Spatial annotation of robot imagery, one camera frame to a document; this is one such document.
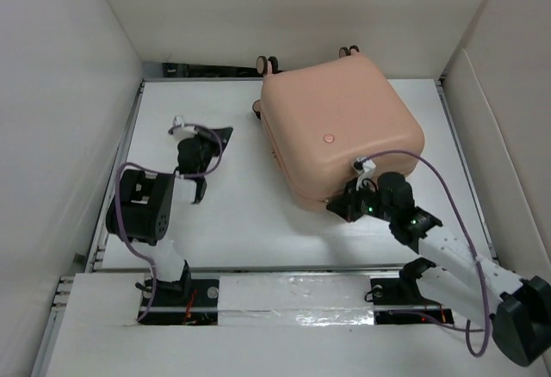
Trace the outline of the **pink suitcase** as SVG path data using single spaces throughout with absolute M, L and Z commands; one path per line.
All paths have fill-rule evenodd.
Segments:
M 252 109 L 262 122 L 297 204 L 321 211 L 371 160 L 374 179 L 410 175 L 425 145 L 422 127 L 381 70 L 357 46 L 335 60 L 281 71 L 260 56 L 261 93 Z

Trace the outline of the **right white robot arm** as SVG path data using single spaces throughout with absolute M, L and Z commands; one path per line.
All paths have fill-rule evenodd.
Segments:
M 376 182 L 350 180 L 326 208 L 348 222 L 384 220 L 393 237 L 417 254 L 400 271 L 402 299 L 433 300 L 490 331 L 499 350 L 528 367 L 550 348 L 550 285 L 524 278 L 472 250 L 441 220 L 416 205 L 412 186 L 399 173 Z

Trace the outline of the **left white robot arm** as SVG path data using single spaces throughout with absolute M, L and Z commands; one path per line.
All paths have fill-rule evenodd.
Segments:
M 192 134 L 178 142 L 174 170 L 156 172 L 130 162 L 120 166 L 105 217 L 108 233 L 150 269 L 151 278 L 136 284 L 149 306 L 181 306 L 193 296 L 189 264 L 167 238 L 173 199 L 178 196 L 189 205 L 202 202 L 206 177 L 220 166 L 233 133 L 232 127 L 183 124 L 172 126 L 169 134 L 185 127 Z

